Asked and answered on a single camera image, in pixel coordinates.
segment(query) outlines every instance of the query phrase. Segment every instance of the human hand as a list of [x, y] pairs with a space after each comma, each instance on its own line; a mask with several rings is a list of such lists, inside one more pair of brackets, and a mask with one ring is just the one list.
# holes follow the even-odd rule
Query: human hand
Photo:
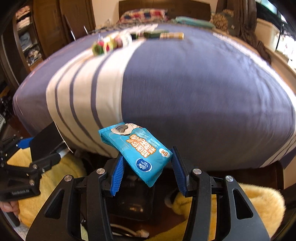
[[6, 213], [13, 212], [16, 216], [20, 214], [18, 201], [0, 202], [0, 209]]

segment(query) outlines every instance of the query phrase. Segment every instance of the vinda logo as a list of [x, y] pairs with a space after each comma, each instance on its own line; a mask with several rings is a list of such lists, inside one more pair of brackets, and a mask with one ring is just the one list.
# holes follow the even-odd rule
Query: vinda logo
[[152, 169], [150, 162], [145, 161], [142, 158], [136, 160], [137, 168], [143, 172], [149, 172]]

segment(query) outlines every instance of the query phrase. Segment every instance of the patterned cushion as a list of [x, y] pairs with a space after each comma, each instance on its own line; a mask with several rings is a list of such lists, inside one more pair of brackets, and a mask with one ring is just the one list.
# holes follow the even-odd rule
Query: patterned cushion
[[211, 18], [211, 23], [213, 23], [216, 28], [225, 31], [227, 34], [235, 36], [234, 30], [234, 11], [229, 9], [224, 9], [221, 13], [216, 13]]
[[167, 9], [141, 8], [125, 12], [118, 23], [165, 22]]

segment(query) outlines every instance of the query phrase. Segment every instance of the folded clothes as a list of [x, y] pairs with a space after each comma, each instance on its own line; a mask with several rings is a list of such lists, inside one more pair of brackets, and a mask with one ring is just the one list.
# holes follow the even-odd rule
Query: folded clothes
[[20, 19], [22, 16], [26, 15], [27, 13], [30, 12], [30, 7], [29, 6], [25, 6], [22, 7], [20, 10], [18, 10], [15, 14], [16, 19]]
[[32, 64], [34, 64], [37, 60], [39, 60], [41, 58], [42, 58], [42, 55], [41, 55], [39, 49], [36, 47], [36, 48], [30, 49], [30, 51], [26, 57], [26, 60], [27, 60], [28, 65], [31, 66]]
[[30, 23], [31, 23], [30, 17], [26, 17], [25, 19], [17, 23], [17, 30], [20, 30], [21, 28], [27, 26]]
[[22, 36], [20, 36], [20, 45], [22, 47], [22, 50], [24, 50], [27, 47], [29, 47], [30, 45], [32, 45], [32, 41], [31, 41], [29, 32], [26, 32]]
[[195, 18], [189, 18], [189, 17], [183, 17], [183, 16], [176, 17], [173, 20], [173, 22], [197, 26], [200, 28], [210, 28], [210, 29], [215, 28], [215, 25], [210, 23], [209, 21], [195, 19]]

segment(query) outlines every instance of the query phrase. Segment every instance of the white wall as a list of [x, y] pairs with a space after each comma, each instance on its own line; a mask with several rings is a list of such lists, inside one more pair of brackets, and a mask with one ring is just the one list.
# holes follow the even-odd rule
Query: white wall
[[[218, 0], [201, 0], [211, 5], [211, 11], [216, 11]], [[96, 26], [103, 24], [110, 18], [111, 23], [116, 23], [119, 20], [118, 16], [118, 0], [92, 0], [94, 9], [94, 18]]]

